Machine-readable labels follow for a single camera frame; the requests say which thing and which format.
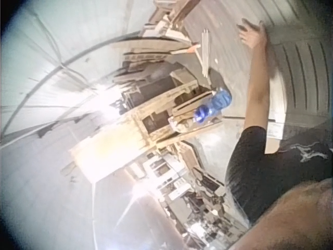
blue bottle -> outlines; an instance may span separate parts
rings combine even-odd
[[[206,118],[216,116],[222,109],[228,107],[231,101],[230,93],[224,89],[219,89],[212,98],[195,110],[194,122],[203,123]]]

hand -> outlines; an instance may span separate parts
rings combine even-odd
[[[246,19],[242,19],[244,25],[237,25],[241,41],[250,49],[257,46],[266,47],[267,34],[264,23],[260,21],[259,26],[253,25]]]

person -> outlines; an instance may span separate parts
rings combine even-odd
[[[244,130],[230,158],[225,185],[228,200],[252,227],[297,185],[332,178],[332,151],[315,133],[305,133],[285,141],[277,152],[265,154],[270,110],[268,38],[263,22],[255,26],[243,19],[238,27],[240,39],[251,49],[252,61]],[[332,134],[329,128],[322,131]]]
[[[332,178],[285,193],[229,250],[332,250]]]

bright light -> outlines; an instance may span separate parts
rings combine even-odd
[[[215,209],[212,210],[212,214],[214,214],[215,216],[218,216],[219,215],[219,212]]]
[[[102,112],[103,116],[108,120],[114,120],[120,117],[119,111],[111,106],[102,107],[100,111]]]
[[[194,223],[190,228],[189,228],[193,233],[195,233],[197,236],[200,238],[203,238],[204,235],[206,234],[205,229],[201,226],[200,223]]]
[[[132,189],[132,195],[134,199],[139,199],[146,196],[149,193],[148,189],[143,183],[136,184]]]

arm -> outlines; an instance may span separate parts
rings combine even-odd
[[[267,35],[263,23],[255,27],[243,20],[240,38],[252,50],[250,80],[247,93],[247,109],[244,130],[258,126],[267,130],[270,110],[270,78],[267,63]]]

